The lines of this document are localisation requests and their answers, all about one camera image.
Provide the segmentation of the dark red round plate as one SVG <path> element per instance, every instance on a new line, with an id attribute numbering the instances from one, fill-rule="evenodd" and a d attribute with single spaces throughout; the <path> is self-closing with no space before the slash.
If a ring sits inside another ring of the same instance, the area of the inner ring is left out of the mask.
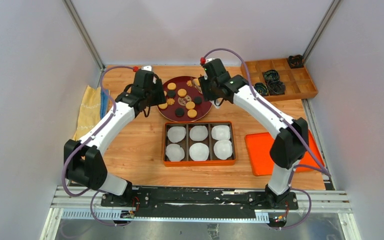
<path id="1" fill-rule="evenodd" d="M 167 88 L 167 85 L 169 83 L 175 83 L 176 84 L 176 96 L 175 96 L 175 103 L 174 105 L 168 105 L 167 109 L 159 109 L 157 107 L 157 110 L 159 113 L 164 116 L 166 119 L 172 121 L 172 122 L 190 122 L 190 121 L 197 121 L 205 117 L 210 112 L 210 109 L 212 108 L 212 104 L 208 101 L 204 101 L 203 95 L 198 92 L 196 88 L 193 86 L 187 86 L 187 81 L 193 80 L 195 77 L 193 76 L 178 76 L 174 77 L 165 83 L 163 83 L 163 90 L 166 100 L 169 98 L 167 97 L 167 92 L 169 91 Z M 179 97 L 178 96 L 178 90 L 179 89 L 185 89 L 187 91 L 187 95 L 185 97 Z M 187 102 L 192 101 L 194 97 L 202 97 L 202 103 L 200 105 L 195 105 L 195 110 L 197 111 L 197 117 L 196 118 L 189 118 L 187 115 L 188 110 L 186 109 L 185 105 Z M 184 109 L 184 116 L 177 117 L 175 116 L 175 110 L 177 108 L 183 108 Z"/>

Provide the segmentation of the metal tongs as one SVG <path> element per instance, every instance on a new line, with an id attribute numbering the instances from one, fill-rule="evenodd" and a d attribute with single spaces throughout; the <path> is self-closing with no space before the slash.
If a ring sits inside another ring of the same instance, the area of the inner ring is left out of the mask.
<path id="1" fill-rule="evenodd" d="M 216 95 L 215 90 L 213 89 L 212 82 L 204 77 L 198 78 L 200 86 L 194 86 L 200 94 L 202 94 L 205 102 L 210 102 L 216 109 L 221 107 L 223 100 L 219 100 Z"/>

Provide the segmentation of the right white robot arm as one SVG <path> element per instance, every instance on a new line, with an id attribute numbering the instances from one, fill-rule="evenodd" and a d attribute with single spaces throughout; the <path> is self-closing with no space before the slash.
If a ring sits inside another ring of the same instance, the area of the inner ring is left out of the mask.
<path id="1" fill-rule="evenodd" d="M 205 74 L 198 78 L 205 101 L 228 101 L 254 117 L 272 136 L 274 142 L 269 155 L 274 163 L 269 183 L 265 187 L 265 201 L 278 209 L 289 194 L 293 168 L 307 152 L 308 123 L 303 118 L 294 119 L 281 113 L 243 76 L 231 76 L 219 58 L 204 57 L 200 65 Z"/>

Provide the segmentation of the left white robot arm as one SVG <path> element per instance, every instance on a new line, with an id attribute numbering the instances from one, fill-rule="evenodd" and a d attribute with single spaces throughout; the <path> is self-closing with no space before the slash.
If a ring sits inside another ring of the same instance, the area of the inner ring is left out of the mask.
<path id="1" fill-rule="evenodd" d="M 150 65 L 131 67 L 133 83 L 117 98 L 110 98 L 111 109 L 79 140 L 68 140 L 63 148 L 61 181 L 73 181 L 87 190 L 114 195 L 120 206 L 133 201 L 132 183 L 108 172 L 103 156 L 119 132 L 139 114 L 150 115 L 153 106 L 166 102 L 162 80 Z"/>

